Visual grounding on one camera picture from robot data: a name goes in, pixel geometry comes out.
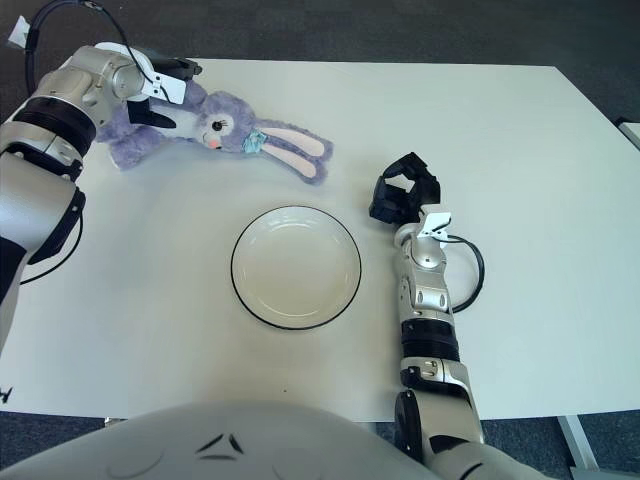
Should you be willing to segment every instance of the bunny ear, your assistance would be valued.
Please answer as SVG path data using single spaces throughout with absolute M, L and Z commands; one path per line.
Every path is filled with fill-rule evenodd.
M 306 158 L 284 148 L 276 147 L 270 143 L 262 145 L 262 151 L 276 157 L 278 160 L 286 163 L 290 167 L 296 169 L 303 176 L 313 179 L 318 174 L 318 169 Z
M 300 150 L 307 153 L 308 155 L 311 155 L 312 157 L 321 157 L 322 155 L 324 155 L 326 150 L 324 144 L 320 140 L 317 140 L 298 130 L 282 127 L 259 127 L 259 130 L 265 135 L 279 138 L 287 143 L 290 143 L 291 145 L 298 147 Z

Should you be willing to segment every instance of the white table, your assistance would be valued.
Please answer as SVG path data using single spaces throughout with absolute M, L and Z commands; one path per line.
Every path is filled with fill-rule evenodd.
M 333 140 L 326 183 L 197 147 L 120 173 L 94 146 L 78 182 L 80 248 L 20 292 L 3 408 L 130 417 L 250 397 L 390 420 L 401 387 L 393 229 L 367 207 L 376 177 L 412 150 L 441 182 L 450 231 L 486 259 L 481 296 L 456 318 L 481 418 L 640 407 L 640 152 L 558 70 L 199 62 L 210 91 Z M 362 255 L 354 302 L 317 330 L 257 321 L 229 278 L 244 226 L 286 204 L 335 215 Z M 473 260 L 448 251 L 455 301 Z

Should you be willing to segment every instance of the bunny face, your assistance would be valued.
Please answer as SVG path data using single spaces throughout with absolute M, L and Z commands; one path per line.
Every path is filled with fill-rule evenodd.
M 208 148 L 242 152 L 256 122 L 251 107 L 227 92 L 215 92 L 202 105 L 195 140 Z

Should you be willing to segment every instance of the blue bow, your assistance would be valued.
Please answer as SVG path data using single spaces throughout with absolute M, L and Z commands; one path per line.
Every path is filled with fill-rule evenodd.
M 266 141 L 267 136 L 264 133 L 253 129 L 249 136 L 244 139 L 242 150 L 244 150 L 244 153 L 258 153 Z

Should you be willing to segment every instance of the black logo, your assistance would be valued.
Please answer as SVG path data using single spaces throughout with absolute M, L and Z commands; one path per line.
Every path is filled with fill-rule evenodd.
M 196 450 L 196 455 L 201 453 L 206 453 L 205 450 L 209 450 L 211 447 L 218 444 L 220 440 L 222 440 L 224 437 L 225 437 L 225 434 L 221 433 L 210 442 L 205 443 L 202 447 Z M 229 445 L 231 445 L 231 448 L 233 448 L 233 450 L 236 453 L 239 453 L 240 455 L 244 455 L 244 451 L 242 450 L 242 447 L 240 447 L 240 444 L 238 443 L 238 440 L 236 440 L 236 437 L 233 436 L 233 433 L 227 437 L 227 442 L 229 443 Z M 234 461 L 238 459 L 237 456 L 230 455 L 228 453 L 224 453 L 224 454 L 207 453 L 206 455 L 202 455 L 198 458 L 200 460 L 234 460 Z
M 13 392 L 13 387 L 6 392 L 3 392 L 2 389 L 0 389 L 0 400 L 2 400 L 2 403 L 7 403 L 9 401 L 9 395 L 11 395 L 11 392 Z

